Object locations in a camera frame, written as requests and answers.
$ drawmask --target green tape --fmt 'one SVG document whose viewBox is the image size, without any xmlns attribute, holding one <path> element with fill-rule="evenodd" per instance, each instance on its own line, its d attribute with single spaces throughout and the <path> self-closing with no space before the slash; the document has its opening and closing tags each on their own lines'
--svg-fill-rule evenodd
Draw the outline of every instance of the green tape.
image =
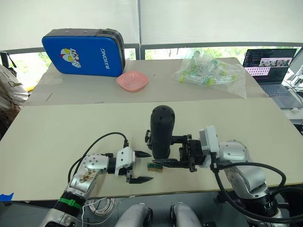
<svg viewBox="0 0 303 227">
<path fill-rule="evenodd" d="M 78 209 L 81 209 L 82 206 L 78 203 L 76 203 L 75 200 L 68 200 L 68 199 L 65 199 L 65 198 L 60 198 L 58 200 L 59 202 L 64 202 L 66 203 L 67 205 L 71 206 L 71 207 L 75 207 L 75 208 L 78 208 Z"/>
</svg>

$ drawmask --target sticker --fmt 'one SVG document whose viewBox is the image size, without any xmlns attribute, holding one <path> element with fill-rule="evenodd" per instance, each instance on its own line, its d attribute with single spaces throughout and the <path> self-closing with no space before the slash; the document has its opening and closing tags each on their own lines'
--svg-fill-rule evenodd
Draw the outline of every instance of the sticker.
<svg viewBox="0 0 303 227">
<path fill-rule="evenodd" d="M 13 198 L 13 195 L 14 195 L 14 193 L 12 193 L 10 195 L 1 194 L 0 201 L 11 201 L 11 199 Z"/>
</svg>

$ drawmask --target floor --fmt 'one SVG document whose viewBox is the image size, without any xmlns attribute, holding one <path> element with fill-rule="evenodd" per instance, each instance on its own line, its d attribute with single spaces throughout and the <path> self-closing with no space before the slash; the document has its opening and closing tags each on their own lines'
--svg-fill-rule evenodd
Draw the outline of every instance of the floor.
<svg viewBox="0 0 303 227">
<path fill-rule="evenodd" d="M 170 227 L 170 206 L 180 201 L 192 208 L 201 223 L 213 220 L 217 223 L 218 227 L 247 226 L 244 216 L 237 212 L 230 204 L 215 204 L 214 197 L 216 195 L 216 192 L 201 192 L 118 198 L 116 199 L 113 215 L 104 224 L 84 224 L 83 226 L 113 227 L 119 217 L 130 206 L 143 202 L 153 210 L 153 227 Z M 37 227 L 47 212 L 48 209 L 46 208 L 20 204 L 4 206 L 0 202 L 0 227 Z M 85 208 L 84 221 L 87 221 L 87 218 L 91 223 L 98 223 L 104 220 L 104 218 L 92 214 L 89 208 Z M 76 227 L 81 227 L 81 224 L 78 222 Z"/>
</svg>

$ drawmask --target blue case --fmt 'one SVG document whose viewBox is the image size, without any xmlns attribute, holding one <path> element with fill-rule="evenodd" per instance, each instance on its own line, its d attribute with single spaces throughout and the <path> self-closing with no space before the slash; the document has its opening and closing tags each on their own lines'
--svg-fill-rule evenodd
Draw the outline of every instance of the blue case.
<svg viewBox="0 0 303 227">
<path fill-rule="evenodd" d="M 61 73 L 118 77 L 125 67 L 123 38 L 113 29 L 54 29 L 42 44 Z"/>
</svg>

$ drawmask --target plastic bag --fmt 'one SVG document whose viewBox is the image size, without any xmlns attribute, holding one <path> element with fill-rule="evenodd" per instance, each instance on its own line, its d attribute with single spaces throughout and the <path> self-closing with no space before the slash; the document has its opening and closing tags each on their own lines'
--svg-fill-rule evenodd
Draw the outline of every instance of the plastic bag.
<svg viewBox="0 0 303 227">
<path fill-rule="evenodd" d="M 172 78 L 246 98 L 245 74 L 240 64 L 227 64 L 208 53 L 196 51 L 191 58 L 183 60 Z"/>
</svg>

